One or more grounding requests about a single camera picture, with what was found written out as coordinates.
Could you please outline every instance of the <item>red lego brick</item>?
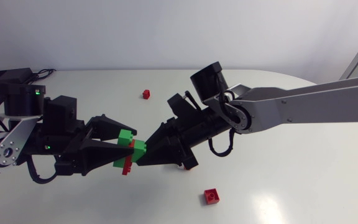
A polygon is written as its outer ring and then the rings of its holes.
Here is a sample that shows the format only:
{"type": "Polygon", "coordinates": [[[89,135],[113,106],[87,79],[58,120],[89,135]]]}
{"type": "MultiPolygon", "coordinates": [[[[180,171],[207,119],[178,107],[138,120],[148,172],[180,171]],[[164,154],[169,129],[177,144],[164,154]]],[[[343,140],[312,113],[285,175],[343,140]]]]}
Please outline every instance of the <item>red lego brick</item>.
{"type": "Polygon", "coordinates": [[[143,99],[148,100],[150,97],[150,90],[143,91],[143,99]]]}
{"type": "Polygon", "coordinates": [[[128,147],[135,147],[135,139],[132,140],[132,142],[128,145],[128,147]]]}
{"type": "Polygon", "coordinates": [[[131,159],[132,159],[132,155],[127,156],[125,158],[124,167],[122,168],[122,174],[123,175],[127,175],[131,171],[131,166],[132,166],[131,159]]]}
{"type": "Polygon", "coordinates": [[[205,201],[207,205],[219,202],[219,196],[216,189],[209,189],[204,191],[205,201]]]}

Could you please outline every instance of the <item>green lego brick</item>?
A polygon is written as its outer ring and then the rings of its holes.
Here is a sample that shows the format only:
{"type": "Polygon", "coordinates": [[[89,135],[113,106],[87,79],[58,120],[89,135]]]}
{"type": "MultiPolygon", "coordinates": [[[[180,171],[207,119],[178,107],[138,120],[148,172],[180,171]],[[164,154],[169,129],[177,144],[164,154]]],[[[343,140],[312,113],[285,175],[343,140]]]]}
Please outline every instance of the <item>green lego brick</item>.
{"type": "Polygon", "coordinates": [[[112,163],[113,167],[120,167],[120,168],[124,168],[124,163],[125,163],[125,157],[121,158],[119,160],[116,160],[112,163]]]}
{"type": "Polygon", "coordinates": [[[131,162],[136,162],[146,153],[146,144],[144,141],[135,140],[134,153],[131,162]]]}
{"type": "Polygon", "coordinates": [[[133,137],[134,135],[131,133],[131,131],[122,129],[119,132],[117,144],[120,146],[128,146],[132,142],[133,137]]]}

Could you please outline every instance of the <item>aluminum arm segment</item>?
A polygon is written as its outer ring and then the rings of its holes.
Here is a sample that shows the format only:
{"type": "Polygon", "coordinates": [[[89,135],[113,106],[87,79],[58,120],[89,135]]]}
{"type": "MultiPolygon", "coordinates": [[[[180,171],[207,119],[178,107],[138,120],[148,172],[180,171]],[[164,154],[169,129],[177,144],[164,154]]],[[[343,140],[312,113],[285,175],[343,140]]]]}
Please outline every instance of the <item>aluminum arm segment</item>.
{"type": "Polygon", "coordinates": [[[218,95],[204,100],[238,133],[263,131],[283,123],[358,122],[358,78],[294,90],[247,88],[236,85],[225,92],[238,97],[222,112],[218,95]]]}

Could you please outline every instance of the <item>toy brick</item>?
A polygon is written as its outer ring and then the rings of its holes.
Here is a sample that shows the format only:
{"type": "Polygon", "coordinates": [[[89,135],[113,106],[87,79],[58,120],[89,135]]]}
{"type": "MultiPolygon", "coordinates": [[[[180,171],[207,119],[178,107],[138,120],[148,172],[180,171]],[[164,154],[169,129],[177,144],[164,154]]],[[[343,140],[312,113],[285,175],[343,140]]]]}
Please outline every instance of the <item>toy brick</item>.
{"type": "Polygon", "coordinates": [[[124,164],[125,164],[125,157],[121,158],[119,160],[116,160],[112,163],[113,167],[120,167],[120,168],[124,168],[124,164]]]}
{"type": "Polygon", "coordinates": [[[124,167],[122,169],[123,175],[127,175],[131,171],[131,166],[132,166],[131,158],[132,158],[132,156],[127,156],[125,158],[124,167]]]}
{"type": "Polygon", "coordinates": [[[117,144],[120,146],[128,146],[132,142],[133,137],[134,135],[131,131],[122,129],[119,132],[117,144]]]}
{"type": "Polygon", "coordinates": [[[143,91],[143,99],[148,100],[150,98],[150,90],[143,91]]]}
{"type": "Polygon", "coordinates": [[[135,140],[134,153],[131,162],[136,162],[146,153],[146,144],[144,141],[135,140]]]}
{"type": "Polygon", "coordinates": [[[204,196],[207,205],[211,205],[219,202],[219,196],[216,189],[205,190],[204,196]]]}

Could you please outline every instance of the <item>table surface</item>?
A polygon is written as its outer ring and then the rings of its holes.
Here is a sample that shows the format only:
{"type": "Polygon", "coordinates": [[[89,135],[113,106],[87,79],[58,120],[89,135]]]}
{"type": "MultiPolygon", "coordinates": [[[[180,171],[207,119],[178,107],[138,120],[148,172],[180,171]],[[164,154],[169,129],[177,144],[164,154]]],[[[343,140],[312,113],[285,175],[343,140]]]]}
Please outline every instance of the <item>table surface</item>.
{"type": "MultiPolygon", "coordinates": [[[[167,100],[186,90],[197,98],[194,70],[106,70],[57,72],[38,82],[51,98],[78,99],[78,119],[106,114],[138,130],[146,140],[173,117],[167,100]],[[151,97],[141,94],[149,89],[151,97]]],[[[229,86],[313,85],[279,73],[225,70],[229,86]]],[[[227,148],[228,132],[214,138],[227,148]]],[[[128,176],[111,164],[31,181],[27,167],[0,175],[0,223],[358,223],[358,123],[283,124],[234,136],[234,150],[214,156],[206,142],[193,148],[199,166],[132,166],[128,176]],[[216,188],[221,201],[206,205],[203,191],[216,188]]],[[[53,159],[37,156],[42,177],[53,159]]]]}

